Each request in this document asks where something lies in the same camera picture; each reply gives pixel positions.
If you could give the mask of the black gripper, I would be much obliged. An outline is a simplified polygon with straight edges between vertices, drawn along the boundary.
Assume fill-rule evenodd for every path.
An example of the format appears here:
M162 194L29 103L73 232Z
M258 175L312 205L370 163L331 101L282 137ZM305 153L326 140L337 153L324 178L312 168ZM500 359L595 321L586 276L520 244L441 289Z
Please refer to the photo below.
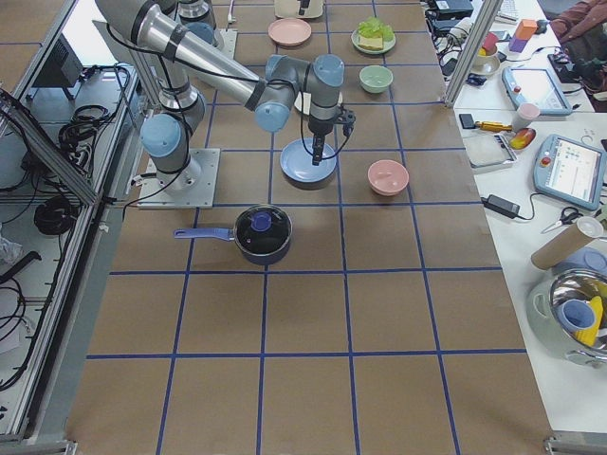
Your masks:
M352 135L356 122L354 111L337 106L337 111L332 118L318 119L312 115L309 116L308 129L314 135L312 138L312 164L319 166L323 160L323 150L325 137L329 135L336 125L342 126L342 135L349 137Z

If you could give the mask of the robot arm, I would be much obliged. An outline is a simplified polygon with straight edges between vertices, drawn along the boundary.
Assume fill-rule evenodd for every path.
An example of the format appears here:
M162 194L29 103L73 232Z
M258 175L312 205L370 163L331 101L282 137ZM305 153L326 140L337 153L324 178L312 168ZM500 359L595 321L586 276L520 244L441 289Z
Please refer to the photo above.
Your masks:
M336 125L342 126L345 137L354 130L355 114L339 101L344 63L336 55L324 54L312 62L272 55L265 75L258 76L192 27L165 14L156 1L100 1L97 7L113 40L156 60L164 111L144 123L140 138L156 166L160 187L169 193L188 190L201 174L189 150L190 137L201 119L191 111L202 103L191 77L239 101L269 133L282 130L297 95L309 93L312 137L300 142L314 166L327 159L325 139Z
M219 46L212 2L187 0L177 2L177 15L182 25L214 47Z

